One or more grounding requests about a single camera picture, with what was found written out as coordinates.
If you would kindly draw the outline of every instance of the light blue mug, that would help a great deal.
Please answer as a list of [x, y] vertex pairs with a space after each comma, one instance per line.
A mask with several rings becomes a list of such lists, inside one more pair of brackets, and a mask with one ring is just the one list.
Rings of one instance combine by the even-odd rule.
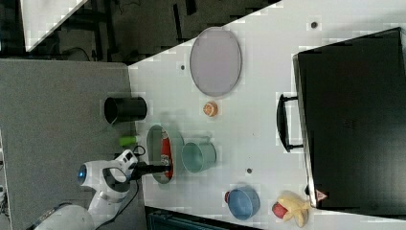
[[196, 142], [189, 142], [182, 148], [182, 162], [191, 173], [200, 173], [213, 167], [216, 153], [210, 138], [201, 138]]

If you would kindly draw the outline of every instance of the red toy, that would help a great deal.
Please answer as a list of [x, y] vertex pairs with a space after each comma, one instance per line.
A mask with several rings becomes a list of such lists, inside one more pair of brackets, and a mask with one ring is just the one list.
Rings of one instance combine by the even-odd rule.
[[172, 154], [170, 152], [169, 137], [164, 130], [162, 130], [161, 162], [166, 166], [171, 165], [170, 171], [165, 172], [165, 176], [171, 179], [173, 176]]

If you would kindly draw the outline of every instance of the cylindrical container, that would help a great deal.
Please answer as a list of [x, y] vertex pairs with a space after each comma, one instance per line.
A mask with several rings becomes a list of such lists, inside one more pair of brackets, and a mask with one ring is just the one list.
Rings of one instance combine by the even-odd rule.
[[141, 98], [108, 98], [104, 102], [104, 117], [109, 124], [144, 120], [147, 103]]
[[189, 142], [182, 148], [182, 163], [191, 173], [200, 173], [213, 167], [215, 160], [215, 148], [209, 138], [199, 143]]
[[228, 203], [233, 216], [240, 220], [249, 219], [258, 212], [260, 207], [258, 194], [250, 186], [227, 192], [224, 200]]

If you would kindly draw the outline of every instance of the black mug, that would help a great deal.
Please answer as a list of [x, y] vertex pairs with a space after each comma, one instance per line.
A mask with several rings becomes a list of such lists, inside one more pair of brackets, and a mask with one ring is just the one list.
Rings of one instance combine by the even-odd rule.
[[109, 124], [144, 120], [147, 103], [141, 98], [108, 98], [104, 102], [104, 117]]

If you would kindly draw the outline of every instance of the suitcase handle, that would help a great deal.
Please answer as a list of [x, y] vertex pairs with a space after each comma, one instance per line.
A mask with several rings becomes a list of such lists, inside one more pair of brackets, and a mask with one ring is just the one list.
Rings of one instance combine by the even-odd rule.
[[288, 133], [288, 127], [287, 127], [287, 118], [286, 118], [286, 108], [284, 106], [284, 103], [289, 102], [289, 101], [294, 101], [298, 100], [298, 97], [285, 97], [283, 94], [280, 96], [279, 102], [278, 102], [278, 109], [277, 109], [277, 127], [278, 127], [278, 133], [280, 135], [282, 144], [284, 148], [287, 150], [287, 152], [290, 152], [293, 149], [296, 148], [303, 148], [304, 145], [290, 145], [289, 143], [289, 133]]

